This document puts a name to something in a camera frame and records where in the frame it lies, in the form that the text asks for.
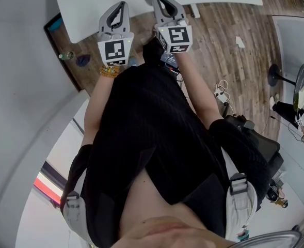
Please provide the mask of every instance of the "white sneaker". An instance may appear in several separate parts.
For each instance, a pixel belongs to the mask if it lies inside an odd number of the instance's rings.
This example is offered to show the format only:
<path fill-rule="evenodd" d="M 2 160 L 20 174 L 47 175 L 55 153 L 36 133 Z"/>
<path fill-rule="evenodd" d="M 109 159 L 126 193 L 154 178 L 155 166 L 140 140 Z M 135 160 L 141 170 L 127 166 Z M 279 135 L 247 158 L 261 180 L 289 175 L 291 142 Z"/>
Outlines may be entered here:
<path fill-rule="evenodd" d="M 276 94 L 276 95 L 275 95 L 275 103 L 277 104 L 279 101 L 280 101 L 280 99 L 279 99 L 279 94 Z"/>
<path fill-rule="evenodd" d="M 273 111 L 272 107 L 276 104 L 274 97 L 270 97 L 269 104 L 270 104 L 270 109 Z"/>

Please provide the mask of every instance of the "orange bracelet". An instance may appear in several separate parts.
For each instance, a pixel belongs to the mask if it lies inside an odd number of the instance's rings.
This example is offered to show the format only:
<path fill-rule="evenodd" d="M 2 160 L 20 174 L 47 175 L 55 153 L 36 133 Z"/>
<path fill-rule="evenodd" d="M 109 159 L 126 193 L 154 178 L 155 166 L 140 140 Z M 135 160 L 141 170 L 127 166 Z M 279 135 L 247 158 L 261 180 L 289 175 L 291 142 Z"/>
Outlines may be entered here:
<path fill-rule="evenodd" d="M 99 69 L 100 75 L 110 78 L 116 78 L 119 75 L 120 67 L 114 66 L 114 67 L 108 67 L 106 68 L 104 65 L 100 67 Z"/>

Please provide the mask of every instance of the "black pants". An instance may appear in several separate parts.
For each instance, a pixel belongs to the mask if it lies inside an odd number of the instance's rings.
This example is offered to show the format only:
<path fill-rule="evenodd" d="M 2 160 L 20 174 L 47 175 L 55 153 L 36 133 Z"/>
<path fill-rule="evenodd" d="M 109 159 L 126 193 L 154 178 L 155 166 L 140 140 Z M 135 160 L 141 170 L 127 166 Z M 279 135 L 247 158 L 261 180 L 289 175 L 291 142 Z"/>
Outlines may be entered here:
<path fill-rule="evenodd" d="M 296 112 L 293 105 L 278 102 L 272 107 L 272 109 L 298 129 L 298 124 L 295 121 Z M 298 114 L 302 116 L 304 114 L 304 110 L 299 110 Z"/>

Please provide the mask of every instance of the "black shirt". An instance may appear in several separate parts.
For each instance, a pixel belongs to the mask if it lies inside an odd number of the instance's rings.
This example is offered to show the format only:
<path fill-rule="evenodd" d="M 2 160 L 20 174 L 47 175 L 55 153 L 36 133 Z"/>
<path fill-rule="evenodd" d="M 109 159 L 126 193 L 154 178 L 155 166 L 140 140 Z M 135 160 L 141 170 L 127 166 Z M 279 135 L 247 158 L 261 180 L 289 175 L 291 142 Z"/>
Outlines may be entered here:
<path fill-rule="evenodd" d="M 132 67 L 115 79 L 93 145 L 83 146 L 72 163 L 61 210 L 87 169 L 81 197 L 89 235 L 98 247 L 110 247 L 130 186 L 146 168 L 167 203 L 186 204 L 224 237 L 229 179 L 220 146 L 254 185 L 260 205 L 270 177 L 253 144 L 223 119 L 207 131 L 167 70 Z"/>

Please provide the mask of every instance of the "round table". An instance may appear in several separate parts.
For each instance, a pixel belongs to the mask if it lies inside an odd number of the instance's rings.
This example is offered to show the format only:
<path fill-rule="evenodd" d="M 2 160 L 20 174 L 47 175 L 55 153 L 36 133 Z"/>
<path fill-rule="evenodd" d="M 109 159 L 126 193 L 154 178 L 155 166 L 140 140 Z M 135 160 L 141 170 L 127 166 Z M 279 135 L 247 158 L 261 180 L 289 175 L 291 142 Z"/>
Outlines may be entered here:
<path fill-rule="evenodd" d="M 284 77 L 282 77 L 280 74 L 280 69 L 278 65 L 272 64 L 271 67 L 269 68 L 269 73 L 268 73 L 268 82 L 270 86 L 275 86 L 278 82 L 278 80 L 282 80 L 285 82 L 288 82 L 292 85 L 295 86 L 294 88 L 294 95 L 293 95 L 293 106 L 294 110 L 297 111 L 298 109 L 298 95 L 301 89 L 304 87 L 304 64 L 301 66 L 300 70 L 298 71 L 296 82 L 293 82 L 291 80 L 288 80 Z"/>

